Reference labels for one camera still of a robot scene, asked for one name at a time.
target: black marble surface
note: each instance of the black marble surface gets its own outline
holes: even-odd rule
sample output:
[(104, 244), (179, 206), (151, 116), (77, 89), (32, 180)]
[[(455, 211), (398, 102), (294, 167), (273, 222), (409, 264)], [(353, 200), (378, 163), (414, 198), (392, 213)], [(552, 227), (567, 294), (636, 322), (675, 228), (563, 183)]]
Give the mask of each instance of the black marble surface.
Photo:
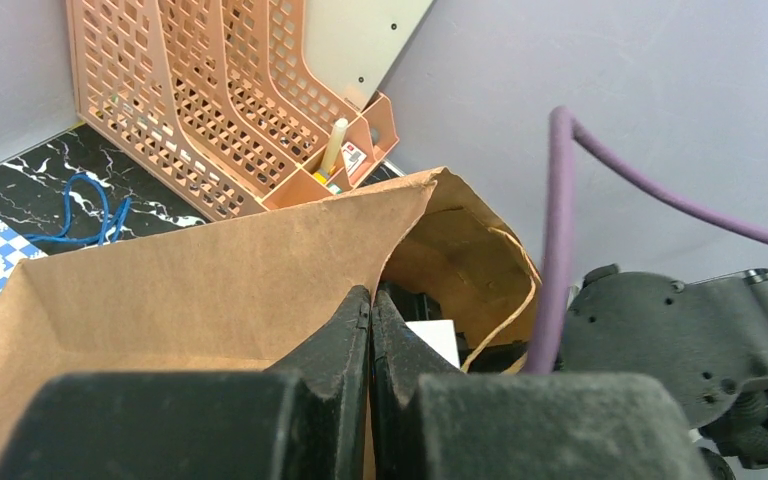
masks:
[[(89, 126), (80, 126), (0, 165), (0, 218), (21, 235), (55, 234), (63, 226), (63, 189), (78, 172), (104, 187), (111, 213), (131, 198), (121, 240), (205, 223), (204, 217)], [(366, 184), (393, 178), (380, 166)], [(90, 185), (75, 183), (71, 193), (70, 237), (88, 237), (101, 228), (101, 202)], [(35, 242), (52, 255), (81, 248)]]

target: blue cord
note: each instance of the blue cord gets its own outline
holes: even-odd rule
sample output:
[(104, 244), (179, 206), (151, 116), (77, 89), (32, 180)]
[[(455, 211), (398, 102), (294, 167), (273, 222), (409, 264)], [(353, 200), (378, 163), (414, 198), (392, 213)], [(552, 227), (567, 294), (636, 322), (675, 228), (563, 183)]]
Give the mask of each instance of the blue cord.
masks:
[[(92, 185), (96, 192), (98, 192), (98, 196), (101, 197), (101, 232), (99, 232), (98, 235), (93, 235), (91, 237), (69, 238), (66, 236), (72, 228), (72, 204), (69, 194), (72, 192), (72, 185), (78, 180), (83, 180)], [(123, 201), (121, 205), (119, 205), (119, 208), (116, 209), (113, 216), (108, 218), (110, 216), (110, 206), (107, 203), (107, 196), (104, 194), (101, 185), (85, 173), (76, 173), (68, 182), (66, 182), (66, 186), (63, 188), (64, 223), (60, 232), (55, 235), (26, 235), (25, 238), (29, 242), (71, 243), (76, 245), (90, 245), (95, 243), (101, 246), (104, 245), (104, 237), (105, 233), (107, 233), (107, 229), (113, 224), (113, 235), (110, 237), (110, 243), (113, 243), (119, 240), (119, 235), (122, 233), (122, 226), (125, 224), (125, 217), (128, 216), (130, 208), (131, 199), (128, 197), (125, 198), (125, 201)]]

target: brown paper bag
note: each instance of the brown paper bag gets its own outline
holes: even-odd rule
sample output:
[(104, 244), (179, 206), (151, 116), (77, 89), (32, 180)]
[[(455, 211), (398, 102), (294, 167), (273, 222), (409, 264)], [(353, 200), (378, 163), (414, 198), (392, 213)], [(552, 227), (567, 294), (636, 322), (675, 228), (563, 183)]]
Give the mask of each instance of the brown paper bag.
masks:
[[(536, 280), (491, 227), (510, 232), (459, 177), (437, 169), (22, 262), (0, 296), (0, 449), (56, 375), (263, 369), (322, 326), (350, 287), (374, 291), (382, 276), (437, 299), (475, 346)], [(527, 340), (534, 310), (493, 344)]]

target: gray wall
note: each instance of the gray wall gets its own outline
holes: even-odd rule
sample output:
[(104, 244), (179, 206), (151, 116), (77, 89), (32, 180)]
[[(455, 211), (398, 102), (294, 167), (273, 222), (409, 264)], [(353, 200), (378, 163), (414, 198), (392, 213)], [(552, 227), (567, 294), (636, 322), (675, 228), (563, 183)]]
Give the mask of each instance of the gray wall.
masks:
[(0, 0), (0, 161), (77, 122), (66, 1)]
[[(542, 252), (547, 115), (566, 104), (650, 177), (768, 227), (768, 2), (438, 0), (384, 91), (407, 171), (448, 165)], [(646, 197), (579, 151), (576, 275), (685, 280), (768, 247)]]

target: purple tube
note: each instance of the purple tube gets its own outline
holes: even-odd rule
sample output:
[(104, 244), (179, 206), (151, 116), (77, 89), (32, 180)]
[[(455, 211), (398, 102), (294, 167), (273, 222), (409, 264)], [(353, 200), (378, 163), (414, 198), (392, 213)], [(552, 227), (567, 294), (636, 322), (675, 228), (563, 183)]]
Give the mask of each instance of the purple tube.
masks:
[(543, 290), (537, 320), (521, 372), (551, 373), (561, 344), (572, 273), (574, 141), (626, 181), (694, 218), (768, 245), (768, 230), (719, 214), (667, 191), (633, 169), (587, 131), (566, 107), (550, 116), (549, 191), (543, 245)]

